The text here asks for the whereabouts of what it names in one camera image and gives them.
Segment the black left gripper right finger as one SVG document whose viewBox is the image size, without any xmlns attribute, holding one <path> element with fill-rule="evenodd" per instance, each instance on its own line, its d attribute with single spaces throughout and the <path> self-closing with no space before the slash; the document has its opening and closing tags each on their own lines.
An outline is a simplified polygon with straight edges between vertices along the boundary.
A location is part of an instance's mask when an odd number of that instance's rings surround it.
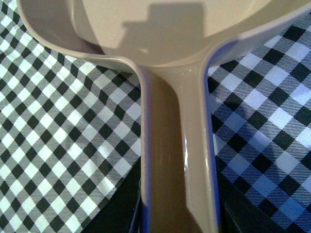
<svg viewBox="0 0 311 233">
<path fill-rule="evenodd" d="M 253 205 L 220 171 L 217 171 L 224 233 L 278 233 L 279 225 Z"/>
</svg>

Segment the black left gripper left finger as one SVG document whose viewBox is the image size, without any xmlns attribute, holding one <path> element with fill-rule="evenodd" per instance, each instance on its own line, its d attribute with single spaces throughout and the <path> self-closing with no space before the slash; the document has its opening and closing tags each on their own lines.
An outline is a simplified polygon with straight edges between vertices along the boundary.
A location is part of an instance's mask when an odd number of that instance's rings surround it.
<svg viewBox="0 0 311 233">
<path fill-rule="evenodd" d="M 138 159 L 105 207 L 82 230 L 84 233 L 138 233 L 140 231 L 140 177 Z"/>
</svg>

